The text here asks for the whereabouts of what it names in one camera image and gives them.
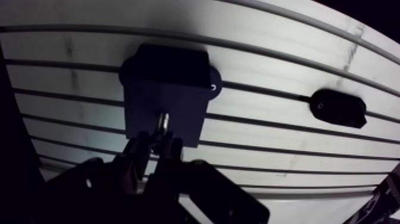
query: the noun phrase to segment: white slatwall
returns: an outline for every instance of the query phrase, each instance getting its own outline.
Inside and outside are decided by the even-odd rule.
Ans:
[[[400,57],[397,43],[315,2],[262,1],[314,17]],[[1,6],[0,26],[100,24],[193,33],[296,55],[400,90],[400,66],[388,59],[314,27],[225,2],[15,0],[2,2]],[[109,66],[120,66],[143,42],[188,48],[199,46],[143,36],[70,32],[1,33],[0,41],[7,59]],[[370,86],[274,58],[215,46],[202,47],[225,81],[305,96],[311,96],[320,88],[332,88],[361,97],[372,113],[400,119],[400,99]],[[123,89],[115,73],[29,66],[8,66],[7,69],[12,86],[17,89],[123,100]],[[127,142],[123,135],[122,107],[26,93],[17,93],[15,98],[21,113],[25,114],[26,128],[39,154],[72,163],[91,157],[110,161]],[[219,166],[222,173],[239,185],[260,186],[244,188],[249,192],[372,191],[400,158],[400,123],[371,116],[367,116],[368,123],[362,129],[335,126],[313,118],[304,102],[229,88],[224,88],[220,96],[210,102],[207,112],[269,122],[269,126],[263,126],[207,118],[201,134],[204,144],[197,149],[184,149],[185,161],[202,158]],[[40,120],[40,117],[53,120]],[[271,122],[339,134],[272,127]],[[85,126],[77,127],[76,123]],[[207,145],[207,142],[222,145]],[[42,161],[54,166],[73,166],[49,158],[42,158]],[[146,173],[151,173],[155,165],[156,162],[151,161]],[[257,170],[227,169],[226,166]],[[57,174],[43,170],[43,175],[51,178]],[[368,196],[261,202],[270,208],[272,224],[340,223],[369,199]]]

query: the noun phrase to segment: slatwall groove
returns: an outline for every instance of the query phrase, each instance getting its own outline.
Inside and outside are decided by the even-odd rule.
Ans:
[[[64,142],[60,142],[60,141],[54,141],[54,140],[45,139],[45,138],[38,138],[35,136],[32,136],[32,139],[38,140],[38,141],[43,141],[43,142],[48,142],[48,143],[56,144],[56,145],[63,145],[63,146],[67,146],[67,147],[98,152],[98,153],[111,154],[111,155],[118,154],[117,152],[112,151],[112,150],[102,150],[102,149],[96,149],[96,148],[92,148],[92,147],[82,147],[82,146],[76,145],[76,144],[68,144],[68,143],[64,143]],[[150,161],[158,161],[158,159],[155,157],[150,157],[149,160]],[[270,172],[270,173],[300,173],[300,174],[324,174],[324,175],[387,175],[387,174],[389,174],[388,172],[324,172],[324,171],[307,171],[307,170],[280,170],[280,169],[265,169],[265,168],[243,167],[243,166],[228,166],[228,165],[213,164],[213,163],[211,163],[211,165],[213,165],[215,168],[220,168],[220,169],[255,171],[255,172]]]
[[[77,148],[77,149],[80,149],[80,150],[96,152],[96,153],[104,153],[104,154],[110,154],[110,155],[118,155],[119,154],[118,152],[113,151],[113,150],[102,150],[100,148],[87,147],[87,146],[82,146],[82,145],[77,145],[77,144],[60,142],[60,141],[41,138],[41,137],[37,137],[37,136],[33,136],[33,135],[30,135],[30,139],[37,140],[37,141],[42,141],[42,142],[47,142],[47,143],[51,143],[51,144],[55,144],[55,145],[62,145],[62,146],[66,146],[66,147]]]
[[[15,65],[15,66],[33,66],[33,67],[53,67],[53,68],[60,68],[60,69],[78,69],[78,70],[89,70],[89,71],[102,71],[102,72],[110,72],[110,73],[118,73],[119,67],[117,66],[102,66],[102,65],[94,65],[94,64],[83,64],[83,63],[70,63],[70,62],[55,62],[55,61],[36,61],[36,60],[5,60],[6,64],[8,65]],[[245,92],[252,92],[256,94],[263,94],[269,95],[274,97],[280,97],[285,99],[291,99],[295,101],[302,101],[302,102],[309,102],[310,97],[293,94],[290,92],[283,92],[277,91],[274,89],[263,88],[259,86],[252,86],[246,85],[243,83],[235,83],[229,81],[223,81],[223,87],[229,89],[235,89],[239,91]],[[99,103],[105,105],[114,105],[118,107],[122,107],[124,104],[121,101],[113,101],[107,99],[99,99],[99,98],[90,98],[90,97],[78,97],[78,96],[61,96],[57,94],[41,92],[41,91],[32,91],[27,89],[19,89],[14,88],[15,92],[21,94],[32,94],[32,95],[40,95],[43,97],[54,97],[54,98],[61,98],[61,99],[70,99],[76,101],[83,101],[83,102],[92,102],[92,103]],[[385,120],[388,122],[398,123],[400,124],[400,119],[386,116],[384,114],[375,113],[372,111],[367,111],[366,116],[374,117],[380,120]]]
[[[102,148],[103,150],[110,150],[121,152],[125,147],[127,140],[122,134],[113,134],[108,132],[101,132],[97,130],[82,129],[74,126],[64,125],[50,125],[52,123],[47,122],[33,122],[35,120],[24,119],[31,135],[40,136],[42,138],[62,141],[62,142],[73,142],[74,144],[91,146],[95,148]],[[48,135],[46,132],[40,131],[40,129],[50,129],[51,133],[56,135]],[[98,138],[102,138],[104,143],[95,143]],[[360,159],[348,159],[341,158],[339,156],[325,157],[324,155],[304,155],[300,152],[290,151],[269,151],[268,148],[263,152],[260,151],[246,151],[243,150],[240,145],[228,145],[229,148],[216,146],[210,147],[200,142],[197,149],[186,148],[184,153],[184,160],[191,161],[194,159],[204,159],[213,164],[226,164],[232,166],[245,166],[245,167],[261,167],[267,169],[292,169],[292,170],[313,170],[313,171],[328,171],[328,172],[388,172],[393,169],[398,163],[397,160],[378,160],[374,161],[371,158],[368,160]],[[295,155],[296,165],[288,164],[288,160]]]
[[[272,13],[275,15],[279,15],[279,16],[291,19],[291,20],[295,20],[300,23],[307,24],[309,26],[318,28],[320,30],[324,30],[325,32],[331,33],[340,38],[351,41],[359,46],[367,48],[368,50],[374,52],[375,54],[378,54],[378,55],[388,59],[389,61],[392,61],[392,62],[400,65],[400,58],[396,57],[395,55],[391,54],[390,52],[387,52],[384,49],[381,49],[378,46],[376,46],[372,43],[369,43],[368,41],[363,40],[359,36],[348,33],[348,32],[341,30],[335,26],[332,26],[330,24],[316,20],[309,16],[306,16],[306,15],[303,15],[303,14],[300,14],[300,13],[297,13],[297,12],[294,12],[291,10],[287,10],[287,9],[284,9],[281,7],[277,7],[275,5],[271,5],[266,2],[261,2],[261,1],[253,1],[253,0],[250,0],[250,1],[249,0],[215,0],[215,1],[225,2],[228,4],[240,5],[242,7],[252,8],[254,10],[263,11],[265,13]]]
[[[280,149],[280,148],[256,147],[256,146],[251,146],[251,145],[230,144],[230,143],[225,143],[225,142],[211,142],[211,141],[200,140],[199,143],[202,145],[209,145],[209,146],[215,146],[215,147],[240,148],[242,150],[259,151],[259,152],[273,152],[273,153],[299,154],[299,155],[337,157],[337,158],[354,158],[354,159],[362,159],[362,160],[400,161],[400,158],[392,158],[392,157],[376,157],[376,156],[368,156],[368,155],[348,155],[348,154],[296,151],[296,150],[287,150],[287,149]]]
[[[22,117],[27,119],[38,120],[42,122],[56,123],[59,125],[66,125],[72,127],[79,127],[84,129],[98,130],[102,132],[116,133],[120,135],[125,135],[125,130],[121,129],[113,129],[108,127],[100,127],[95,125],[87,125],[83,123],[69,122],[58,119],[51,119],[47,117],[34,116],[29,114],[21,114]],[[325,156],[325,157],[340,157],[340,158],[357,158],[357,159],[367,159],[367,160],[389,160],[389,161],[399,161],[400,158],[391,158],[391,157],[375,157],[375,156],[366,156],[366,155],[346,155],[346,154],[329,154],[329,153],[317,153],[317,152],[306,152],[306,151],[295,151],[295,150],[286,150],[286,149],[278,149],[278,148],[268,148],[268,147],[255,147],[250,145],[240,145],[240,144],[229,144],[225,142],[213,142],[213,141],[202,141],[199,142],[202,145],[216,146],[216,147],[225,147],[225,148],[240,148],[243,150],[251,150],[251,151],[270,151],[277,153],[286,153],[286,154],[303,154],[303,155],[316,155],[316,156]]]
[[[377,83],[373,80],[366,79],[356,74],[328,66],[313,60],[275,51],[268,48],[262,48],[247,43],[230,41],[226,39],[212,38],[208,36],[193,35],[190,33],[171,32],[169,30],[145,29],[136,27],[123,26],[103,26],[103,25],[81,25],[81,24],[51,24],[51,25],[19,25],[19,26],[3,26],[0,27],[0,33],[16,33],[16,32],[86,32],[86,33],[110,33],[119,35],[135,35],[147,36],[155,38],[174,39],[178,41],[188,41],[202,43],[220,48],[234,49],[237,51],[257,54],[265,57],[275,58],[290,63],[299,64],[312,69],[324,71],[339,77],[343,77],[372,88],[381,90],[388,94],[400,97],[400,92],[388,86]]]
[[[65,163],[65,164],[69,164],[69,165],[74,165],[74,166],[79,165],[79,163],[75,163],[73,161],[63,160],[63,159],[51,157],[51,156],[48,156],[48,155],[38,154],[38,156],[41,157],[41,158],[46,158],[46,159],[49,159],[49,160],[54,160],[54,161]]]
[[[242,188],[280,188],[280,189],[335,189],[353,188],[354,186],[265,186],[265,185],[240,185]],[[377,185],[358,185],[357,188],[376,187]]]
[[[48,160],[52,160],[53,159],[53,157],[47,157],[46,159],[48,159]],[[65,172],[65,171],[67,171],[68,170],[68,168],[62,168],[62,167],[58,167],[58,166],[54,166],[53,164],[49,164],[49,163],[46,163],[46,162],[43,162],[43,166],[42,166],[42,168],[43,169],[45,169],[45,170],[50,170],[50,171],[52,171],[52,172],[56,172],[56,173],[58,173],[58,175],[59,174],[61,174],[61,173],[63,173],[63,172]],[[149,178],[149,175],[144,175],[143,176],[144,178]],[[256,189],[257,188],[257,190],[266,190],[266,189],[275,189],[275,190],[297,190],[297,191],[299,191],[299,190],[313,190],[313,191],[316,191],[316,190],[330,190],[330,189],[353,189],[353,190],[355,190],[354,192],[355,193],[358,193],[358,192],[369,192],[369,194],[371,194],[372,193],[372,190],[363,190],[363,189],[366,189],[366,188],[370,188],[370,189],[373,189],[374,187],[376,187],[376,185],[360,185],[360,186],[309,186],[309,187],[303,187],[303,186],[253,186],[253,185],[238,185],[239,187],[241,187],[241,188],[243,188],[245,191],[248,191],[248,192],[250,192],[251,194],[254,194],[255,195],[255,197],[257,198],[257,196],[259,196],[259,197],[262,197],[263,195],[265,195],[265,194],[263,194],[263,193],[260,193],[260,192],[252,192],[252,190],[253,189]],[[277,195],[279,195],[279,196],[281,196],[280,197],[280,199],[283,199],[283,197],[284,197],[284,195],[281,193],[281,194],[277,194]],[[308,195],[310,195],[310,193],[308,193],[308,194],[305,194],[305,193],[296,193],[295,195],[304,195],[304,196],[308,196]]]
[[[90,103],[95,103],[95,104],[105,104],[105,105],[112,105],[112,106],[118,106],[118,107],[123,107],[123,105],[124,105],[124,103],[121,101],[111,101],[111,100],[106,100],[106,99],[96,99],[96,98],[81,97],[81,96],[66,95],[66,94],[53,94],[53,93],[47,93],[47,92],[41,92],[41,91],[29,91],[29,90],[14,88],[14,92],[19,93],[19,94],[37,95],[37,96],[41,96],[41,97],[67,99],[67,100],[73,100],[73,101],[90,102]],[[365,135],[357,135],[357,134],[353,134],[353,133],[337,132],[337,131],[324,130],[324,129],[318,129],[318,128],[313,128],[313,127],[289,125],[289,124],[284,124],[284,123],[268,122],[268,121],[264,121],[264,120],[247,119],[247,118],[242,118],[242,117],[234,117],[234,116],[227,116],[227,115],[221,115],[221,114],[207,113],[205,117],[209,118],[209,119],[224,120],[224,121],[228,121],[228,122],[276,127],[276,128],[281,128],[281,129],[298,130],[298,131],[303,131],[303,132],[319,133],[319,134],[324,134],[324,135],[333,135],[333,136],[340,136],[340,137],[346,137],[346,138],[384,142],[384,143],[390,143],[390,144],[400,144],[400,141],[391,140],[391,139],[376,138],[376,137],[365,136]],[[110,129],[110,132],[115,133],[118,131],[115,129],[114,130]]]
[[[47,155],[44,155],[43,158],[52,159],[52,158],[55,158],[55,157],[53,157],[53,156],[50,156],[50,157],[49,157],[49,156],[47,156]],[[58,159],[58,158],[55,158],[55,161],[65,162],[65,161],[60,160],[60,159]],[[151,161],[151,163],[149,163],[149,164],[148,164],[148,167],[146,168],[146,174],[152,173],[152,172],[154,171],[154,169],[155,169],[155,166],[156,166],[156,163],[155,163],[156,158],[152,158],[152,160],[150,160],[150,161]],[[218,167],[217,167],[217,169],[218,169],[222,174],[225,174],[229,179],[231,179],[233,182],[238,183],[239,185],[244,185],[244,184],[250,183],[249,180],[252,179],[252,178],[254,178],[254,177],[250,177],[250,176],[254,176],[254,175],[255,175],[255,176],[263,175],[263,176],[265,176],[265,178],[267,178],[267,179],[264,179],[264,180],[262,180],[262,179],[257,179],[257,181],[254,182],[255,185],[260,185],[260,184],[257,184],[257,183],[268,183],[268,182],[271,182],[271,181],[268,181],[268,180],[270,180],[270,179],[268,179],[268,176],[270,176],[270,178],[272,178],[272,177],[274,176],[273,173],[248,172],[248,171],[238,171],[238,170],[235,170],[234,173],[231,173],[231,171],[233,171],[233,170],[229,170],[229,169],[225,169],[225,168],[218,168]],[[243,180],[243,179],[241,178],[242,175],[246,175],[247,180]],[[327,182],[320,183],[320,185],[322,185],[322,186],[329,186],[329,183],[330,183],[330,182],[331,182],[331,184],[332,184],[333,186],[336,186],[336,185],[340,185],[340,184],[337,184],[338,182],[333,181],[333,180],[335,180],[335,179],[336,179],[336,180],[338,180],[338,179],[343,179],[343,178],[346,177],[346,175],[321,175],[321,174],[310,175],[310,174],[298,174],[298,173],[288,173],[287,175],[293,175],[293,176],[291,177],[292,180],[287,179],[287,178],[281,179],[281,178],[279,178],[279,177],[274,177],[273,179],[275,179],[275,180],[279,180],[279,179],[280,179],[280,181],[278,181],[278,182],[273,181],[273,183],[277,183],[277,184],[273,184],[273,185],[278,185],[278,186],[280,186],[278,183],[286,183],[286,182],[287,182],[287,184],[290,186],[290,185],[293,185],[293,181],[296,182],[295,179],[297,179],[297,178],[299,178],[300,176],[302,176],[302,177],[304,177],[305,179],[309,179],[309,180],[313,180],[313,181],[315,181],[315,178],[317,178],[317,179],[322,178],[322,179],[325,179],[326,181],[329,180],[329,181],[327,181]],[[353,184],[351,185],[351,186],[353,186],[353,187],[358,186],[358,185],[364,186],[365,184],[363,184],[363,183],[377,182],[377,181],[378,181],[379,179],[381,179],[382,177],[384,177],[384,176],[383,176],[383,175],[366,175],[366,176],[364,176],[364,175],[353,175],[352,178],[351,178],[352,181],[350,181],[350,182],[353,183]],[[305,186],[309,186],[310,183],[309,183],[309,182],[304,182],[304,185],[305,185]]]

